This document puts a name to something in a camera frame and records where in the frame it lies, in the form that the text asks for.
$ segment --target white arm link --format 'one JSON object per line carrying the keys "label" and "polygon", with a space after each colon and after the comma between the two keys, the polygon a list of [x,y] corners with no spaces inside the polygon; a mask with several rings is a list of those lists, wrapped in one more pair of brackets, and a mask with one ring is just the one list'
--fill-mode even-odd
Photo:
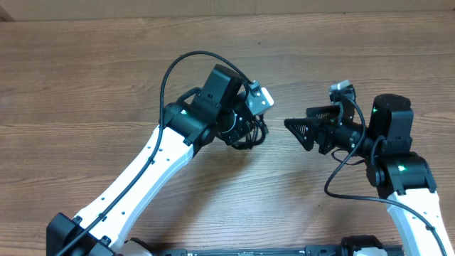
{"label": "white arm link", "polygon": [[[427,188],[408,189],[406,195],[397,192],[387,199],[402,203],[420,213],[435,228],[441,238],[448,256],[454,256],[446,228],[442,222],[438,194],[430,193]],[[387,212],[397,226],[407,256],[440,256],[441,250],[431,231],[412,213],[398,206],[387,205]]]}
{"label": "white arm link", "polygon": [[[132,163],[120,174],[114,183],[97,199],[76,215],[82,218],[80,226],[86,228],[139,173],[154,150],[159,128],[155,128],[147,145]],[[127,194],[107,214],[106,219],[99,222],[90,234],[97,239],[107,236],[111,239],[109,247],[118,251],[123,246],[129,231],[141,215],[151,199],[161,187],[183,166],[193,158],[193,145],[183,143],[185,138],[171,128],[165,128],[154,164],[142,174]]]}

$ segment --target wood grain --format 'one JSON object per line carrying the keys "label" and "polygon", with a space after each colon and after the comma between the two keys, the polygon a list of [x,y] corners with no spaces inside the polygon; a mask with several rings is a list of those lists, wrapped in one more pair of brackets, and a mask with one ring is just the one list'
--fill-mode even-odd
{"label": "wood grain", "polygon": [[15,21],[452,11],[455,0],[0,0]]}
{"label": "wood grain", "polygon": [[[283,119],[328,104],[351,79],[367,122],[381,93],[409,97],[412,149],[429,162],[455,244],[455,13],[307,14],[0,24],[0,255],[44,255],[45,228],[111,184],[158,120],[161,78],[190,50],[221,54],[275,99],[252,151],[215,141],[159,192],[131,236],[189,249],[297,247],[400,237],[377,203],[329,198],[329,156],[306,152]],[[216,61],[171,74],[166,101],[204,83]],[[364,166],[331,187],[375,195]]]}

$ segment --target black wire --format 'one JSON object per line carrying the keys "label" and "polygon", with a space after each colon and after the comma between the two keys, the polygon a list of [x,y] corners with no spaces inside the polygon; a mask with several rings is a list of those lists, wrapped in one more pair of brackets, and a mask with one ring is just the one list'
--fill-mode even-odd
{"label": "black wire", "polygon": [[373,143],[373,147],[371,148],[371,153],[370,153],[370,163],[372,166],[375,164],[375,151],[376,147],[378,146],[379,142],[385,140],[385,137],[383,135],[380,135],[376,138],[375,142]]}
{"label": "black wire", "polygon": [[172,69],[177,65],[178,62],[183,60],[186,57],[192,56],[192,55],[209,55],[214,58],[217,58],[218,60],[223,61],[227,65],[229,65],[235,72],[237,72],[240,76],[243,77],[249,84],[252,84],[251,80],[247,78],[247,76],[240,71],[234,64],[229,62],[228,60],[224,59],[223,57],[219,56],[218,54],[211,53],[208,51],[204,50],[197,50],[197,51],[192,51],[189,53],[185,53],[175,59],[172,64],[169,66],[168,70],[164,74],[163,80],[161,81],[161,89],[160,89],[160,94],[159,94],[159,133],[158,133],[158,139],[156,140],[155,148],[152,151],[150,157],[147,159],[147,162],[144,164],[142,167],[141,171],[133,178],[133,180],[128,184],[128,186],[112,201],[112,203],[109,204],[109,206],[106,207],[106,209],[98,215],[98,217],[95,218],[95,220],[88,225],[87,228],[85,228],[84,231],[82,231],[77,237],[75,237],[71,242],[69,242],[60,252],[58,252],[55,256],[62,256],[64,255],[69,249],[71,249],[81,238],[83,238],[91,229],[93,229],[96,224],[98,224],[112,209],[113,207],[122,199],[122,197],[128,193],[129,189],[131,189],[132,186],[141,178],[142,174],[147,170],[150,164],[154,163],[154,158],[156,156],[156,153],[159,150],[159,146],[161,143],[161,139],[163,137],[163,127],[164,127],[164,88],[166,86],[166,81],[168,80],[168,76],[171,73]]}
{"label": "black wire", "polygon": [[[343,149],[337,149],[335,151],[332,151],[331,155],[332,155],[332,158],[335,159],[338,163],[342,163],[343,160],[339,159],[338,157],[335,156],[335,153],[338,152],[338,151],[345,151]],[[346,163],[346,165],[349,165],[349,166],[356,166],[358,164],[361,164],[361,163],[364,163],[365,162],[365,159],[361,159],[355,163],[352,163],[352,164],[349,164],[349,163]]]}
{"label": "black wire", "polygon": [[[336,167],[335,171],[333,171],[333,173],[330,175],[330,177],[328,177],[327,179],[327,182],[326,182],[326,185],[324,186],[324,192],[331,196],[331,197],[334,197],[334,198],[341,198],[341,199],[351,199],[351,200],[362,200],[362,201],[374,201],[374,202],[380,202],[380,203],[388,203],[388,204],[391,204],[391,205],[394,205],[394,206],[397,206],[397,207],[400,207],[402,209],[405,209],[407,211],[409,211],[410,213],[412,213],[413,215],[415,215],[416,217],[418,217],[427,227],[427,230],[431,231],[433,236],[434,236],[434,239],[436,240],[436,242],[438,243],[438,246],[439,248],[441,249],[441,253],[442,253],[442,256],[447,256],[447,253],[446,253],[446,250],[444,249],[444,245],[441,241],[441,238],[439,237],[438,233],[436,232],[436,228],[434,226],[432,226],[432,224],[427,220],[425,219],[422,215],[420,215],[417,211],[413,210],[412,208],[402,204],[402,203],[398,203],[398,202],[395,202],[395,201],[391,201],[391,200],[388,200],[388,199],[382,199],[382,198],[376,198],[376,197],[372,197],[372,196],[351,196],[351,195],[340,195],[340,194],[335,194],[335,193],[332,193],[330,191],[328,191],[328,185],[330,184],[330,182],[332,181],[332,179],[335,177],[335,175],[341,170],[341,168],[343,168],[343,166],[346,164],[346,162],[352,157],[352,155],[355,154],[355,152],[357,151],[358,147],[363,143],[363,140],[365,139],[365,136],[366,136],[366,124],[365,124],[365,118],[363,117],[363,113],[362,113],[362,110],[360,110],[360,107],[357,105],[357,103],[355,103],[353,100],[351,99],[348,99],[346,96],[342,95],[343,97],[345,97],[345,99],[347,101],[349,101],[353,106],[354,108],[357,110],[357,113],[360,117],[360,120],[362,122],[362,136],[360,137],[360,141],[357,143],[357,145],[354,147],[354,149],[352,150],[351,153],[349,153],[346,158],[341,162],[341,164],[338,165],[338,167]],[[379,141],[381,139],[376,139],[375,143],[375,147],[378,145]]]}
{"label": "black wire", "polygon": [[245,141],[244,142],[235,142],[232,144],[232,147],[237,150],[243,150],[243,149],[252,149],[254,146],[257,146],[264,142],[265,140],[265,122],[264,122],[264,115],[258,115],[259,120],[254,117],[252,121],[250,121],[250,124],[254,125],[252,131],[250,133],[247,133],[245,135]]}

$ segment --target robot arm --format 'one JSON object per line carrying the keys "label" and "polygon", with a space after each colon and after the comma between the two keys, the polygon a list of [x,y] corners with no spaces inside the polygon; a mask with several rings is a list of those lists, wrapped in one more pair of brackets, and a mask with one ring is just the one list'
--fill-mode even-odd
{"label": "robot arm", "polygon": [[[336,198],[386,203],[407,255],[436,256],[445,251],[453,256],[439,209],[436,182],[426,161],[410,151],[414,116],[410,100],[399,95],[377,96],[370,125],[363,135],[363,125],[353,122],[355,90],[351,83],[343,81],[332,85],[329,96],[332,105],[307,109],[307,118],[286,119],[284,124],[307,151],[317,143],[321,154],[338,147],[363,157],[368,180],[378,190],[379,198],[328,192],[328,184],[337,171],[328,180],[326,193]],[[419,215],[429,224],[424,224]],[[371,255],[366,250],[369,250],[368,246],[357,247],[350,255]]]}
{"label": "robot arm", "polygon": [[[403,203],[423,215],[436,229],[447,255],[453,256],[446,228],[442,222],[437,192],[426,188],[407,189],[405,195],[394,192],[387,199]],[[397,226],[407,255],[440,255],[438,243],[426,225],[407,210],[387,204],[387,212]]]}
{"label": "robot arm", "polygon": [[[193,52],[186,56],[193,54],[207,53]],[[49,223],[46,230],[47,256],[115,255],[145,207],[200,148],[215,137],[236,149],[251,149],[261,144],[267,133],[262,116],[274,101],[258,82],[248,83],[249,80],[240,73],[216,65],[201,89],[194,88],[177,102],[166,105],[160,122],[164,125],[161,140],[158,126],[135,160],[105,192],[72,220],[59,213]],[[241,86],[246,90],[238,93]],[[191,95],[194,98],[188,104],[185,100]],[[262,133],[259,140],[257,129]],[[157,143],[159,150],[151,159]],[[116,202],[113,207],[106,210],[113,202]]]}
{"label": "robot arm", "polygon": [[[91,204],[76,214],[82,218],[81,228],[87,228],[92,221],[119,195],[146,163],[151,150],[155,147],[158,127],[139,155],[122,174]],[[90,234],[101,240],[110,239],[109,248],[118,251],[123,246],[127,235],[137,218],[163,185],[193,158],[193,145],[183,143],[185,138],[171,128],[164,130],[160,151],[151,164],[134,184],[129,192],[113,207],[102,222],[98,223]]]}

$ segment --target wooden table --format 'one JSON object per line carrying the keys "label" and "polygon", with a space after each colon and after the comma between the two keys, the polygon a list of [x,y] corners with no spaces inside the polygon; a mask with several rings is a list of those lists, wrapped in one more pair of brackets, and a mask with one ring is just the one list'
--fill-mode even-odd
{"label": "wooden table", "polygon": [[[0,255],[44,255],[55,214],[73,216],[116,179],[157,125],[165,70],[191,50],[221,54],[269,89],[270,134],[252,151],[203,148],[130,236],[199,250],[362,234],[401,243],[384,205],[326,196],[337,163],[283,125],[350,79],[367,122],[374,96],[411,99],[412,149],[432,168],[455,245],[455,12],[308,14],[0,23]],[[216,63],[178,64],[166,102]],[[331,189],[377,195],[364,165],[344,168]]]}

